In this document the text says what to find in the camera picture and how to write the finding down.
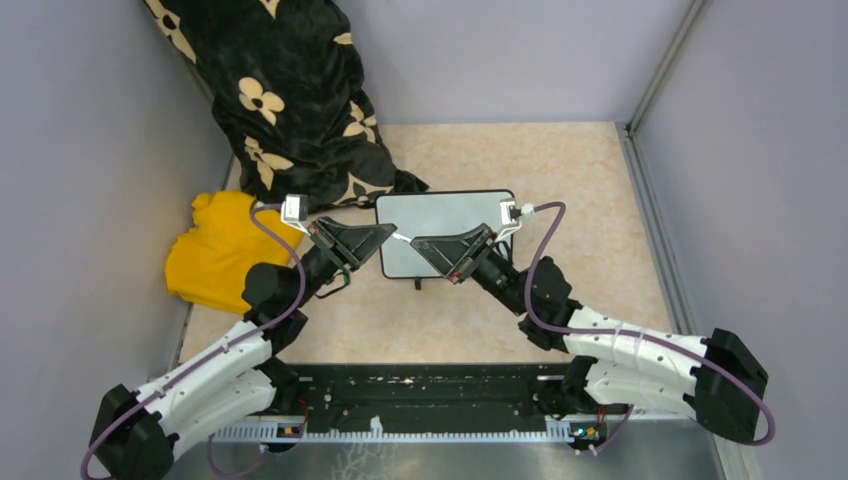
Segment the white whiteboard black frame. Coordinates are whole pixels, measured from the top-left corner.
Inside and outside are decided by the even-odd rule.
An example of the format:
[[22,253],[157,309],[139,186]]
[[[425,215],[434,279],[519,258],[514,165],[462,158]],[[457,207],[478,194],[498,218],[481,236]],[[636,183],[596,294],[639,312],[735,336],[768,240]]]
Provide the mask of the white whiteboard black frame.
[[[467,232],[485,223],[501,227],[499,202],[511,199],[509,189],[462,190],[383,195],[375,203],[375,219],[392,223],[409,238]],[[380,249],[382,274],[391,280],[437,278],[439,274],[411,246],[395,238]]]

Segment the green white marker pen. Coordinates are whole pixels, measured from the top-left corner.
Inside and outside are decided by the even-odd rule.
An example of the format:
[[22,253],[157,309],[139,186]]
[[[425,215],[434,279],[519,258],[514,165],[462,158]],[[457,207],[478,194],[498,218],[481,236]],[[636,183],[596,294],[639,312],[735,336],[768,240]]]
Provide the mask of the green white marker pen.
[[409,237],[407,237],[407,236],[405,236],[405,235],[402,235],[402,234],[400,234],[400,233],[398,233],[398,232],[394,232],[394,233],[392,234],[392,237],[393,237],[393,238],[395,238],[395,239],[397,239],[397,240],[399,240],[399,241],[406,242],[406,243],[410,243],[410,242],[411,242],[411,240],[412,240],[411,238],[409,238]]

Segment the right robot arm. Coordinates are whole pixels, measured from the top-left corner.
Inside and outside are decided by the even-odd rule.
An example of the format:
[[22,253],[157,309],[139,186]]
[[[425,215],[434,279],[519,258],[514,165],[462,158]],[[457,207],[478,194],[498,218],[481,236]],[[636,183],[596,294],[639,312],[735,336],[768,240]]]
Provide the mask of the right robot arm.
[[596,404],[667,410],[739,444],[763,446],[776,434],[764,402],[769,376],[744,341],[716,328],[708,337],[660,332],[617,320],[572,299],[560,267],[539,248],[517,271],[495,253],[482,224],[453,236],[418,236],[410,245],[454,284],[477,282],[524,318],[521,330],[544,350],[573,355],[579,374],[563,385],[576,412]]

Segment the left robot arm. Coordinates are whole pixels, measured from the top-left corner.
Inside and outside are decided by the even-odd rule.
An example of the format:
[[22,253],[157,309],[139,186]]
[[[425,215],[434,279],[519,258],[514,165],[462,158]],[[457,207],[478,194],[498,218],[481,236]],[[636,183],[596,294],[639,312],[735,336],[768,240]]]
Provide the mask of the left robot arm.
[[306,414],[306,388],[277,355],[308,320],[301,306],[348,278],[396,229],[319,217],[307,228],[313,246],[294,266],[251,267],[242,294],[249,310],[222,338],[147,384],[119,384],[103,396],[82,477],[97,459],[112,479],[161,479],[194,445],[248,415]]

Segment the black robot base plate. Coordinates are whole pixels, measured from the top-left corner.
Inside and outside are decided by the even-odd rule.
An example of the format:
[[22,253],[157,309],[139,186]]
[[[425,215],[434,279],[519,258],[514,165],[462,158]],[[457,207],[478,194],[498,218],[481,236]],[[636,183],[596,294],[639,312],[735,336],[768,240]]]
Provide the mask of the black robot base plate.
[[266,414],[305,417],[307,432],[391,434],[541,431],[548,418],[595,417],[567,363],[300,364]]

